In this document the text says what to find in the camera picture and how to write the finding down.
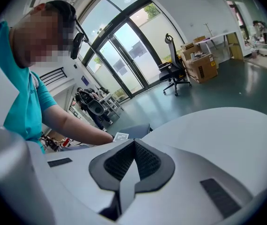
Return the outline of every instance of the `black office chair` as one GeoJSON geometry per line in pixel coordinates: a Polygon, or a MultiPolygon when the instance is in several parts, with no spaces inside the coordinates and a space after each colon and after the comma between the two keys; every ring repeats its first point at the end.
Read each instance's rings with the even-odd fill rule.
{"type": "Polygon", "coordinates": [[[176,54],[175,45],[173,42],[173,37],[170,36],[169,34],[166,34],[165,42],[169,45],[172,62],[171,63],[166,62],[166,63],[163,63],[163,64],[158,66],[158,69],[161,71],[161,73],[159,74],[159,80],[164,81],[164,80],[168,79],[169,82],[171,82],[171,79],[172,79],[173,83],[171,83],[168,87],[166,87],[163,90],[163,93],[166,95],[165,90],[174,86],[175,96],[178,96],[177,84],[188,83],[190,85],[190,87],[192,85],[189,81],[186,81],[184,79],[184,77],[186,77],[185,67],[178,59],[178,56],[176,54]]]}

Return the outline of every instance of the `person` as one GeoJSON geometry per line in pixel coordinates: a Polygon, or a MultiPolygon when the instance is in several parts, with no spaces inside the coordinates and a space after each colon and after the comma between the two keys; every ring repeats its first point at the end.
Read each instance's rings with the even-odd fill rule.
{"type": "Polygon", "coordinates": [[[260,35],[263,34],[265,44],[267,44],[267,26],[264,22],[253,21],[253,26],[259,29],[260,35]]]}
{"type": "Polygon", "coordinates": [[[97,116],[96,114],[92,113],[89,108],[82,102],[82,99],[80,98],[81,92],[87,92],[91,95],[91,97],[97,101],[99,101],[99,96],[94,93],[91,90],[85,89],[83,90],[82,88],[77,88],[77,94],[75,95],[75,100],[78,104],[78,106],[82,109],[85,110],[89,116],[91,117],[91,119],[95,122],[95,124],[99,127],[100,130],[103,130],[104,132],[106,132],[107,130],[104,128],[104,126],[102,125],[102,123],[99,120],[99,117],[102,118],[103,120],[107,121],[110,125],[113,124],[113,121],[105,114],[102,114],[101,116],[97,116]]]}
{"type": "Polygon", "coordinates": [[[113,137],[83,123],[60,108],[39,76],[29,67],[46,61],[53,51],[71,48],[75,30],[75,8],[55,0],[34,7],[15,26],[0,22],[0,68],[19,94],[10,108],[4,127],[25,140],[39,141],[42,122],[76,141],[102,145],[113,137]]]}

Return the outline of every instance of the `neck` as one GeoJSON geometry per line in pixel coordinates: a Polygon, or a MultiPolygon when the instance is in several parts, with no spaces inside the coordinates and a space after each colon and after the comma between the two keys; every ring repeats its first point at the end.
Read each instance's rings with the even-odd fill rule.
{"type": "Polygon", "coordinates": [[[15,28],[11,28],[8,34],[8,39],[9,39],[9,43],[10,43],[10,47],[12,50],[12,54],[15,60],[15,63],[17,64],[18,67],[20,68],[25,68],[24,63],[22,63],[22,59],[20,58],[19,54],[17,53],[17,48],[15,46],[16,42],[15,42],[15,28]]]}

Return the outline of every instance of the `teal shirt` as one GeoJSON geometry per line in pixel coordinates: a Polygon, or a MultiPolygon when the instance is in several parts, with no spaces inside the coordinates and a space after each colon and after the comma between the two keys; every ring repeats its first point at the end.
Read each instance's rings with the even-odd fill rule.
{"type": "Polygon", "coordinates": [[[1,22],[0,68],[19,90],[19,94],[7,114],[4,127],[10,131],[17,132],[27,141],[38,143],[44,153],[43,146],[39,142],[42,133],[42,112],[46,108],[55,105],[56,102],[38,75],[33,73],[39,81],[38,89],[36,89],[31,78],[30,69],[17,66],[11,51],[8,35],[9,27],[7,22],[1,22]]]}

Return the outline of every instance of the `black railing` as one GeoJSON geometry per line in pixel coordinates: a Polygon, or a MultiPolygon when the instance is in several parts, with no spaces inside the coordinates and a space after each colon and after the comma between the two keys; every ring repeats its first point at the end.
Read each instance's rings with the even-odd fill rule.
{"type": "Polygon", "coordinates": [[[60,67],[60,68],[58,68],[56,70],[53,70],[53,71],[51,71],[49,73],[46,73],[46,74],[40,76],[40,79],[45,84],[45,86],[47,86],[50,83],[53,83],[56,80],[59,80],[59,79],[61,79],[63,77],[67,77],[67,75],[64,72],[64,68],[60,67]]]}

